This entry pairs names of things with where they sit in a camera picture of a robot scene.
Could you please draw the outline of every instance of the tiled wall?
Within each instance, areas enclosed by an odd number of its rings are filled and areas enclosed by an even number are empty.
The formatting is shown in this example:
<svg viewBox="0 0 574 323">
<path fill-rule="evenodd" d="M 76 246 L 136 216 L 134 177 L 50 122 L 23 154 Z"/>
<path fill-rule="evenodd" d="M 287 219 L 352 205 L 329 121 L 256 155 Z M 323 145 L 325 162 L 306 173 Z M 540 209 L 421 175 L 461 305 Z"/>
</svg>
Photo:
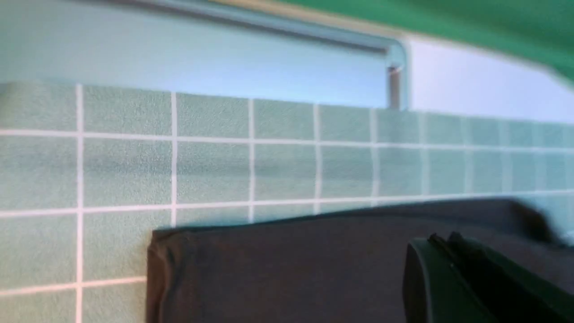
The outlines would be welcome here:
<svg viewBox="0 0 574 323">
<path fill-rule="evenodd" d="M 574 126 L 0 87 L 2 322 L 142 322 L 154 228 L 516 196 L 574 229 Z"/>
</svg>

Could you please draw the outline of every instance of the white wall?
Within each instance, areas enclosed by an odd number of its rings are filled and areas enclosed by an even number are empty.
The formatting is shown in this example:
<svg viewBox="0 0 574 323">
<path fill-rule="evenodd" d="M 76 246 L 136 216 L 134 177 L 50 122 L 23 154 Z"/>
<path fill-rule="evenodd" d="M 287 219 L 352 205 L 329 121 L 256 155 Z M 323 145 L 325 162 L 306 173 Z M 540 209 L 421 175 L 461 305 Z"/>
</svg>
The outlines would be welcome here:
<svg viewBox="0 0 574 323">
<path fill-rule="evenodd" d="M 446 41 L 402 41 L 410 53 L 412 109 L 574 123 L 574 87 L 540 66 Z M 378 56 L 296 48 L 245 30 L 117 7 L 0 2 L 0 44 L 0 83 L 63 79 L 359 106 L 387 102 Z M 298 64 L 304 68 L 291 67 Z"/>
<path fill-rule="evenodd" d="M 574 83 L 549 69 L 446 41 L 405 43 L 416 110 L 574 123 Z"/>
<path fill-rule="evenodd" d="M 82 1 L 0 2 L 0 83 L 386 106 L 383 54 Z"/>
</svg>

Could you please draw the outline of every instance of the dark gray cloth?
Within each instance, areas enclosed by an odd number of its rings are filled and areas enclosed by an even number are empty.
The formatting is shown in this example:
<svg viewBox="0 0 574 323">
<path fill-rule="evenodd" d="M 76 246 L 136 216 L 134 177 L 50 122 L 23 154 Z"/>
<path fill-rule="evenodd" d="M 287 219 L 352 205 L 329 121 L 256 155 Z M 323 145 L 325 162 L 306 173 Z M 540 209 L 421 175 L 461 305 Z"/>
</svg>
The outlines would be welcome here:
<svg viewBox="0 0 574 323">
<path fill-rule="evenodd" d="M 574 257 L 541 214 L 510 200 L 432 202 L 154 231 L 146 320 L 404 322 L 409 240 L 452 231 L 573 290 Z"/>
</svg>

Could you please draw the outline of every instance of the dark fabric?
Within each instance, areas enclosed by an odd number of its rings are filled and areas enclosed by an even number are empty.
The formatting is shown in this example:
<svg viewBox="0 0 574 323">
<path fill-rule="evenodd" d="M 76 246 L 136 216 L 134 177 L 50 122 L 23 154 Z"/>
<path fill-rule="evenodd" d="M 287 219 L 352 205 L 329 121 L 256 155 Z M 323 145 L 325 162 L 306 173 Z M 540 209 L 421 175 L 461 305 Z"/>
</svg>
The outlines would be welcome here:
<svg viewBox="0 0 574 323">
<path fill-rule="evenodd" d="M 146 320 L 404 322 L 409 240 L 452 231 L 518 255 L 565 289 L 574 282 L 573 259 L 537 212 L 508 200 L 421 203 L 154 231 Z"/>
<path fill-rule="evenodd" d="M 454 232 L 408 246 L 408 323 L 574 322 L 574 297 L 497 251 Z"/>
</svg>

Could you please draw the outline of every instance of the wall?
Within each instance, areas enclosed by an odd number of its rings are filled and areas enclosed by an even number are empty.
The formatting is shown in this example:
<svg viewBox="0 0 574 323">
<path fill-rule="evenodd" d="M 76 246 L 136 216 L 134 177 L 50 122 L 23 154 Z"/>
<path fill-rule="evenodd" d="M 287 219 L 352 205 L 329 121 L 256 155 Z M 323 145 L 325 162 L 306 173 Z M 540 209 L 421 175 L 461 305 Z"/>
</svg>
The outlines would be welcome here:
<svg viewBox="0 0 574 323">
<path fill-rule="evenodd" d="M 0 95 L 0 313 L 143 321 L 157 228 L 516 197 L 566 232 L 573 139 L 567 124 L 11 83 Z"/>
<path fill-rule="evenodd" d="M 0 52 L 0 83 L 50 79 L 387 105 L 386 62 L 378 53 L 80 1 L 4 2 L 0 30 L 0 43 L 10 44 Z"/>
<path fill-rule="evenodd" d="M 447 41 L 405 42 L 414 109 L 574 122 L 574 85 L 544 67 Z"/>
</svg>

